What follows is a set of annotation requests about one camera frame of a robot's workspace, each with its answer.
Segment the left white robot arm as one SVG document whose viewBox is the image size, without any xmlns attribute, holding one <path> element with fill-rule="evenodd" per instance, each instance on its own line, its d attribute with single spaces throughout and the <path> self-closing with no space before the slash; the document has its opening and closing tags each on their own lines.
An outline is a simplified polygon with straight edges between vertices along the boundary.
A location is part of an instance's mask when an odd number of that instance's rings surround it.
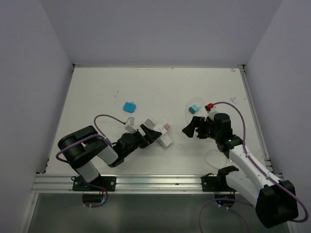
<svg viewBox="0 0 311 233">
<path fill-rule="evenodd" d="M 109 167 L 117 167 L 138 148 L 145 148 L 157 141 L 163 133 L 154 131 L 141 124 L 139 130 L 124 133 L 113 145 L 109 145 L 104 136 L 99 135 L 93 126 L 87 126 L 63 137 L 58 142 L 60 151 L 56 159 L 67 163 L 84 180 L 89 190 L 97 190 L 101 185 L 100 174 L 92 159 L 99 157 Z"/>
</svg>

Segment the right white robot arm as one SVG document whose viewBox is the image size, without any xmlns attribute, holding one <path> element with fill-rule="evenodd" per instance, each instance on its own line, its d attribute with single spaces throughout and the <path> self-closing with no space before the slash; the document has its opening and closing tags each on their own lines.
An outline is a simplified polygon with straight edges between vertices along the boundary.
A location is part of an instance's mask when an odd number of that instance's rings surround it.
<svg viewBox="0 0 311 233">
<path fill-rule="evenodd" d="M 182 132 L 189 138 L 196 133 L 199 139 L 215 140 L 218 150 L 235 163 L 218 171 L 218 188 L 239 192 L 254 206 L 258 219 L 266 228 L 298 217 L 294 185 L 281 181 L 243 146 L 243 140 L 233 133 L 229 115 L 194 116 Z"/>
</svg>

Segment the blue plug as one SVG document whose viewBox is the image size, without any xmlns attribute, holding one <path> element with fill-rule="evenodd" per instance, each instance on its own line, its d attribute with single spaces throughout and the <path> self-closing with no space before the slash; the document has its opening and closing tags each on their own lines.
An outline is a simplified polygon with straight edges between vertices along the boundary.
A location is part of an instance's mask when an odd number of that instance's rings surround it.
<svg viewBox="0 0 311 233">
<path fill-rule="evenodd" d="M 123 110 L 128 113 L 133 113 L 136 110 L 136 105 L 133 102 L 126 102 L 123 106 Z"/>
</svg>

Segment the white charger block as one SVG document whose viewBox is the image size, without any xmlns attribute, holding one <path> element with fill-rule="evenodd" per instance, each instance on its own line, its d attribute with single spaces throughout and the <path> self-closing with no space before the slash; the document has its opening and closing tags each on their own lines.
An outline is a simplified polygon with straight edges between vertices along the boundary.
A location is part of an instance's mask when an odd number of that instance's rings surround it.
<svg viewBox="0 0 311 233">
<path fill-rule="evenodd" d="M 173 140 L 169 135 L 165 134 L 158 139 L 158 142 L 163 148 L 167 148 L 173 142 Z"/>
</svg>

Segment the teal plug adapter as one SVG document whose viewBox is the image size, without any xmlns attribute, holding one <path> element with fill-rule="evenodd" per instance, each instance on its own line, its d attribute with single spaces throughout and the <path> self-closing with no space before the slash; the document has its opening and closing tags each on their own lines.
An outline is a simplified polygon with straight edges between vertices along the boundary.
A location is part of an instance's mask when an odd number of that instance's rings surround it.
<svg viewBox="0 0 311 233">
<path fill-rule="evenodd" d="M 200 110 L 200 106 L 197 104 L 193 104 L 187 108 L 186 112 L 192 115 L 196 114 Z"/>
</svg>

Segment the white power strip socket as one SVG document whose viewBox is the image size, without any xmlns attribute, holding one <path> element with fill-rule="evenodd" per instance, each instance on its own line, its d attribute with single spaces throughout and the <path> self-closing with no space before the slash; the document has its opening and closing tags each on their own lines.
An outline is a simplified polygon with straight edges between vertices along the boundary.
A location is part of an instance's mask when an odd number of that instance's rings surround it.
<svg viewBox="0 0 311 233">
<path fill-rule="evenodd" d="M 151 130 L 161 132 L 162 135 L 168 135 L 168 130 L 164 128 L 165 124 L 160 123 L 159 121 L 153 119 L 147 119 L 144 124 Z"/>
</svg>

